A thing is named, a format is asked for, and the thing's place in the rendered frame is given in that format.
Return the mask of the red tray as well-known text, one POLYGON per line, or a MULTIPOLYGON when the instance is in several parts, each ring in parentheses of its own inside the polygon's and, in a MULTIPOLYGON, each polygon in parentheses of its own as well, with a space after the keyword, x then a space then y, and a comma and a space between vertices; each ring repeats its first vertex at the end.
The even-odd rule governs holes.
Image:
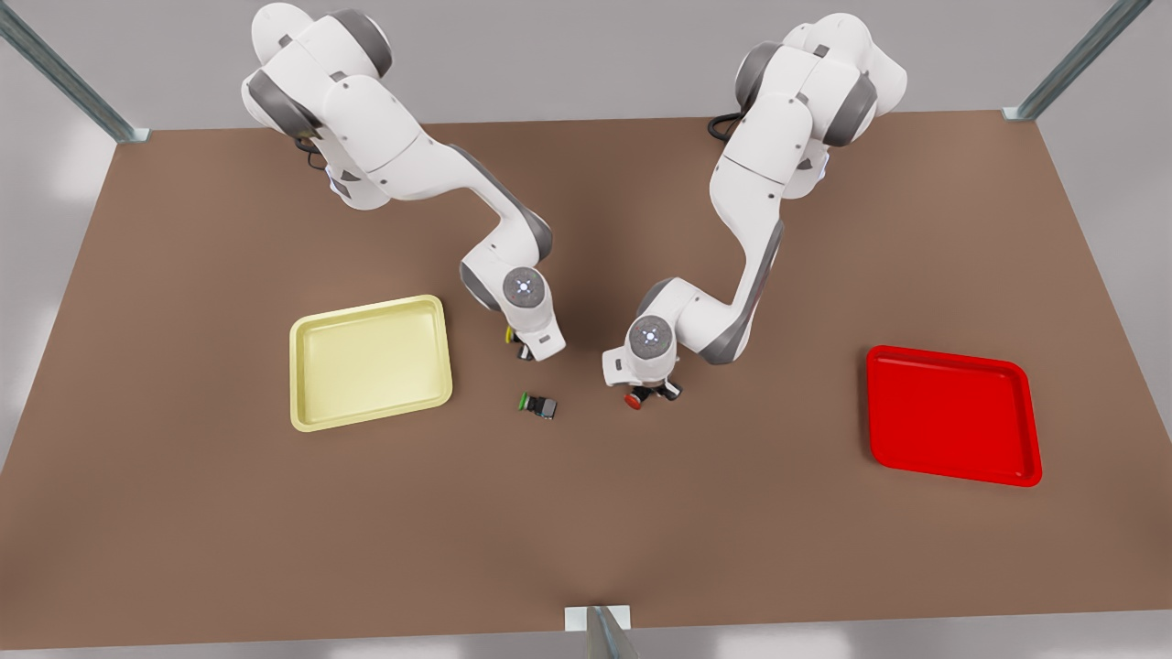
POLYGON ((875 345, 865 356, 875 462, 1033 488, 1043 477, 1028 375, 1001 360, 875 345))

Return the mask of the silver frame post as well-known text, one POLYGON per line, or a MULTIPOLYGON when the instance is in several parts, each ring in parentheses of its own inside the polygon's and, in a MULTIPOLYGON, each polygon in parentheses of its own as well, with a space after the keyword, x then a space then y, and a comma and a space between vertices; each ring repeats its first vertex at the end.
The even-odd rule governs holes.
POLYGON ((564 627, 566 632, 585 632, 585 659, 640 659, 627 636, 632 629, 629 605, 564 609, 564 627))
POLYGON ((1154 0, 1116 0, 1018 106, 1002 108, 1002 117, 1010 124, 1037 121, 1151 4, 1154 0))
POLYGON ((0 0, 0 38, 118 145, 141 145, 149 140, 149 129, 130 125, 6 0, 0 0))

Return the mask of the pale yellow tray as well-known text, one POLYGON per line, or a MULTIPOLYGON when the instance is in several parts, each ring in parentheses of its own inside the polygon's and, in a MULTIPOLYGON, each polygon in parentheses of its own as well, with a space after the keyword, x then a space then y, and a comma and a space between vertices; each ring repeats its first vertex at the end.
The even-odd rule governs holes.
POLYGON ((454 390, 435 295, 328 311, 288 334, 289 423, 302 433, 447 405, 454 390))

